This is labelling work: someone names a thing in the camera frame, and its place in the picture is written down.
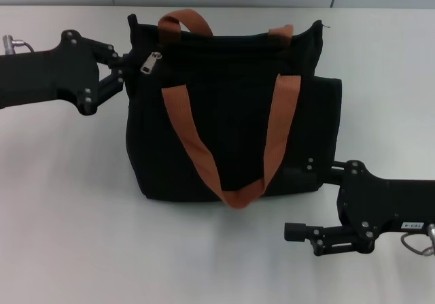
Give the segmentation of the silver zipper pull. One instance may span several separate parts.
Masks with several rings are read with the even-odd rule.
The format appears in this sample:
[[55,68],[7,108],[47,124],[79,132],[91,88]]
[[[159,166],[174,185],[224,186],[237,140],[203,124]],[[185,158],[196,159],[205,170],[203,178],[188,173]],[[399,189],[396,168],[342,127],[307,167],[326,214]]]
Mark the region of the silver zipper pull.
[[149,75],[153,71],[156,63],[162,58],[162,54],[160,52],[151,52],[150,55],[143,62],[140,72]]

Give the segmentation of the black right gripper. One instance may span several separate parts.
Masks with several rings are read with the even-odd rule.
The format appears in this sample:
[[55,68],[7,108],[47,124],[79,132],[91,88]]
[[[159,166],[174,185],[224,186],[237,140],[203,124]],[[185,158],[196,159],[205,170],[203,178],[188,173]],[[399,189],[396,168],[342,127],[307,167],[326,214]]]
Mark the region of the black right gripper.
[[327,169],[308,157],[301,166],[284,167],[300,184],[340,185],[337,198],[342,226],[284,225],[284,239],[309,241],[316,256],[369,254],[383,233],[427,235],[435,250],[435,180],[391,180],[373,175],[360,161],[333,161]]

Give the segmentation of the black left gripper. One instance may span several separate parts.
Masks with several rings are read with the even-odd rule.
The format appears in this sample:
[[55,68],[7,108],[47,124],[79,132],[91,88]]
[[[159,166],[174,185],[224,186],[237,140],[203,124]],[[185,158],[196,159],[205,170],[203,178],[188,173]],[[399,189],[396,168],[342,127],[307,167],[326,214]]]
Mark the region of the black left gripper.
[[90,116],[98,106],[121,92],[124,73],[112,69],[99,81],[97,63],[127,67],[126,58],[111,44],[64,31],[57,47],[0,56],[0,109],[30,103],[63,100]]

